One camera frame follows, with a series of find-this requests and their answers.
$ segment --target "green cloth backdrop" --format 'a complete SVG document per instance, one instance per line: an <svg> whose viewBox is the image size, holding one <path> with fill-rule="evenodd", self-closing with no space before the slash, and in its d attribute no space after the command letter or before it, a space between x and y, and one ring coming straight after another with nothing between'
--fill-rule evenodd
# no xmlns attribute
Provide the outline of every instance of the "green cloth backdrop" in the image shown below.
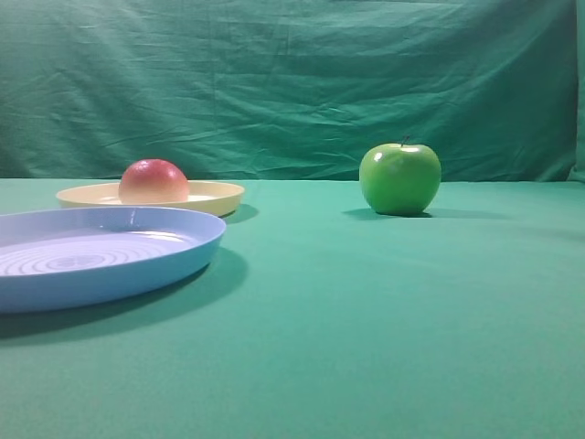
<svg viewBox="0 0 585 439"><path fill-rule="evenodd" d="M445 180L583 177L575 6L2 0L0 177L156 156L191 178L355 179L407 134Z"/></svg>

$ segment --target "plastic plate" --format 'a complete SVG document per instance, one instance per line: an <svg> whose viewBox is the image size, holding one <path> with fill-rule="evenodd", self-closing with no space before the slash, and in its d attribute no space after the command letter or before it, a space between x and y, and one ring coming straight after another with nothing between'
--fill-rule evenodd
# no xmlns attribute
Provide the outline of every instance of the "plastic plate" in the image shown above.
<svg viewBox="0 0 585 439"><path fill-rule="evenodd" d="M0 216L0 313L146 293L207 266L226 223L194 210L110 207Z"/></svg>
<svg viewBox="0 0 585 439"><path fill-rule="evenodd" d="M79 186L57 193L62 208L87 208L99 206L127 206L118 198L120 182ZM177 209L192 209L223 217L234 212L243 197L244 187L232 183L189 180L190 195L186 202L142 204Z"/></svg>

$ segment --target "red apple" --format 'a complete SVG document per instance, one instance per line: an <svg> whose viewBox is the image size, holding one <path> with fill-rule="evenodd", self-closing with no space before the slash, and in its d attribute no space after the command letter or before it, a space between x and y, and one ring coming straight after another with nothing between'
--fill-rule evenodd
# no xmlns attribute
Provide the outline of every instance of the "red apple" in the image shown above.
<svg viewBox="0 0 585 439"><path fill-rule="evenodd" d="M144 159L124 171L118 196L123 204L183 202L189 198L189 182L172 163Z"/></svg>

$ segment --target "blue plate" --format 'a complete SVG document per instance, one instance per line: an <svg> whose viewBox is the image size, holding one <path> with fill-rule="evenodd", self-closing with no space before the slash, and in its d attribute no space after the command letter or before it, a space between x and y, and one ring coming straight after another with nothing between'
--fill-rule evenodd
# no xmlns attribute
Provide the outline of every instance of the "blue plate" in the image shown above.
<svg viewBox="0 0 585 439"><path fill-rule="evenodd" d="M0 313L146 293L207 266L223 219L187 209L110 207L0 216Z"/></svg>

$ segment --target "plate rim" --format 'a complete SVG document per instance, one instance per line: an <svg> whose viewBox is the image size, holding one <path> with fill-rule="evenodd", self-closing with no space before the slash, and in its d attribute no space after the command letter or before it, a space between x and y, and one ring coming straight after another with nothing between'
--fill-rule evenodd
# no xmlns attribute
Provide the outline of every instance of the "plate rim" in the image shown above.
<svg viewBox="0 0 585 439"><path fill-rule="evenodd" d="M212 220L216 220L218 221L218 224L221 226L220 231L216 234L213 235L212 238L208 238L206 240L204 240L203 242L199 243L197 246L195 247L189 247L187 249L183 249L177 252L172 252L170 254L163 254L163 255L159 255L159 256L154 256L152 258L147 258L147 259L143 259L140 261L130 261L130 262L123 262L123 263L118 263L116 265L107 265L105 267L90 267L90 268L82 268L79 270L65 270L62 272L54 272L54 273L31 273L31 274L2 274L0 273L0 281L2 279L25 279L25 278L30 278L30 277L55 277L55 276L62 276L65 274L72 274L72 273L85 273L85 272L97 272L100 270L108 270L108 269L114 269L116 267L122 267L122 266L128 266L128 265L135 265L135 264L139 264L139 263L144 263L147 261L155 261L158 259L164 259L164 258L168 258L170 256L173 255L177 255L177 254L183 254L186 252L191 252L195 249L198 249L200 247L203 247L205 245L210 244L213 241L216 240L221 240L223 238L223 235L226 233L227 229L228 229L228 223L222 219L221 217L218 217L216 215L213 215L211 213L207 213L207 212L202 212L199 210L192 210L192 209L181 209L181 208L171 208L171 207L159 207L159 206L88 206L88 207L78 207L78 208L69 208L69 209L36 209L36 210L30 210L30 211L23 211L23 212L13 212L13 213L5 213L5 214L0 214L0 219L1 218L5 218L5 217L19 217L19 216L26 216L26 215L37 215L37 214L44 214L44 213L58 213L58 212L67 212L67 213L58 213L58 214L69 214L70 212L74 212L74 211L80 211L80 210L111 210L111 209L122 209L122 210L136 210L136 209L140 209L140 210L145 210L145 209L155 209L155 210L174 210L174 211L183 211L183 212L188 212L188 215L195 215L195 216L206 216L206 217L211 217Z"/></svg>
<svg viewBox="0 0 585 439"><path fill-rule="evenodd" d="M230 187L234 187L235 191L233 194L229 194L223 197L217 197L217 198L213 198L213 200L216 199L226 199L226 198L232 198L232 197L239 197L242 194L244 194L246 192L246 188L242 185L237 185L235 183L231 183L228 181L215 181L215 180L197 180L197 179L192 179L192 180L187 180L189 184L191 183L204 183L204 184L209 184L209 185L221 185L221 186L230 186ZM181 209L181 208L174 208L174 206L181 206L181 205L185 205L186 203L202 203L202 202L209 202L209 201L213 201L213 200L201 200L201 201L165 201L163 203L139 203L139 204L121 204L121 205L108 205L105 203L100 203L99 201L78 201L72 198L64 198L64 195L66 195L68 192L71 192L73 190L81 190L87 187L104 187L104 186L119 186L120 185L121 180L117 179L114 180L112 182L104 182L104 183L96 183L94 185L81 185L81 186L75 186L75 187L66 187L64 189L59 190L56 194L55 197L59 200L59 201L65 201L68 203L76 203L76 204L88 204L88 205L103 205L103 206L116 206L116 207L133 207L133 206L144 206L144 207L167 207L170 209Z"/></svg>

